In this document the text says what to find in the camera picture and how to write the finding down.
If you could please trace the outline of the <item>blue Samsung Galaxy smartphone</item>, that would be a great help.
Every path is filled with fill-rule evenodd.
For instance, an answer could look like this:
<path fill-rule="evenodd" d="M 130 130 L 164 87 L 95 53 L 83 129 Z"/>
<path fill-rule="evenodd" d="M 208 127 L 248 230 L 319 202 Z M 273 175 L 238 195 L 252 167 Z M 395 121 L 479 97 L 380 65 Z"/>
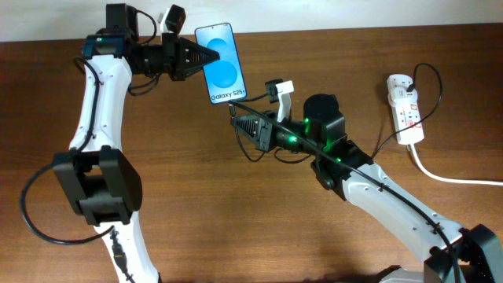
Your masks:
<path fill-rule="evenodd" d="M 214 24 L 195 30 L 196 42 L 216 51 L 219 59 L 204 66 L 204 77 L 213 105 L 248 96 L 239 54 L 230 23 Z"/>

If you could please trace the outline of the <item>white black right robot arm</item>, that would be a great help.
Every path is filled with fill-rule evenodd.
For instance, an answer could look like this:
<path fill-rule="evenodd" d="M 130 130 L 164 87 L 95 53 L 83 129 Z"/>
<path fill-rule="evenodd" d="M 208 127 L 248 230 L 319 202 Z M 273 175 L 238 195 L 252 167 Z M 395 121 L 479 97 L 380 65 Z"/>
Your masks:
<path fill-rule="evenodd" d="M 399 239 L 421 262 L 421 271 L 391 266 L 382 282 L 500 282 L 502 246 L 495 233 L 479 224 L 471 229 L 421 203 L 394 182 L 345 133 L 336 97 L 315 94 L 303 106 L 303 120 L 277 112 L 247 111 L 232 124 L 250 139 L 291 152 L 312 155 L 319 183 L 361 208 Z"/>

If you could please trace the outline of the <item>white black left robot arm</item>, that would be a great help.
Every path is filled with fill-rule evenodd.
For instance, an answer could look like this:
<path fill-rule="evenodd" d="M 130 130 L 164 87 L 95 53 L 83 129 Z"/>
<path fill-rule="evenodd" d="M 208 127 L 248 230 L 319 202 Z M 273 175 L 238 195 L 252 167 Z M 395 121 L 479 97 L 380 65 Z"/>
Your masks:
<path fill-rule="evenodd" d="M 53 158 L 54 173 L 68 202 L 108 250 L 121 282 L 159 282 L 139 223 L 141 178 L 122 150 L 125 98 L 134 75 L 183 81 L 219 59 L 217 52 L 180 37 L 185 10 L 177 5 L 162 19 L 159 44 L 141 43 L 138 9 L 106 6 L 106 26 L 82 47 L 86 89 L 69 150 Z"/>

